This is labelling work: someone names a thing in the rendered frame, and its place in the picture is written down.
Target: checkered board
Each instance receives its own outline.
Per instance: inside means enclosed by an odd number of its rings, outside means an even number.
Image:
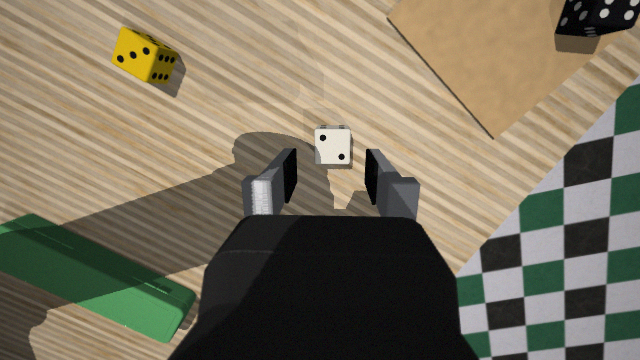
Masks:
[[[640,77],[456,277],[480,359],[640,359]]]

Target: green square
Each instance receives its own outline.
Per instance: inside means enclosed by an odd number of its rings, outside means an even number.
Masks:
[[[458,306],[484,303],[484,285],[482,274],[462,276],[458,282]]]
[[[611,215],[640,211],[640,173],[611,179]]]
[[[607,314],[604,329],[604,341],[640,338],[640,311]]]
[[[640,247],[609,252],[607,282],[640,279]]]
[[[489,346],[489,332],[480,332],[466,334],[464,336],[469,346],[475,351],[479,358],[491,356],[491,347]]]
[[[564,290],[564,260],[524,266],[522,274],[524,296]]]
[[[616,100],[615,134],[640,130],[640,85],[630,86]]]
[[[529,351],[564,347],[564,321],[527,326]]]
[[[527,196],[520,204],[520,231],[532,231],[562,225],[563,189]]]

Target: cardboard sheet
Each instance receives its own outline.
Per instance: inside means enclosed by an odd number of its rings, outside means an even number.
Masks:
[[[564,0],[402,0],[389,20],[494,138],[622,34],[556,35]]]

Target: black square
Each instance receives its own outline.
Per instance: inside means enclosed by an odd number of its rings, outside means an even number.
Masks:
[[[577,144],[564,156],[564,186],[611,177],[613,137]]]
[[[524,326],[524,298],[487,303],[489,330]]]
[[[494,271],[522,266],[520,234],[487,240],[480,247],[482,271]]]
[[[494,356],[492,357],[493,360],[527,360],[529,359],[529,357],[527,356],[527,353],[522,353],[522,354],[509,354],[509,355],[502,355],[502,356]]]
[[[602,360],[604,359],[604,344],[568,347],[565,349],[565,356],[565,360]]]
[[[568,290],[564,294],[566,319],[604,314],[606,286],[594,286],[584,289]]]
[[[607,252],[608,246],[608,217],[564,226],[565,258]]]

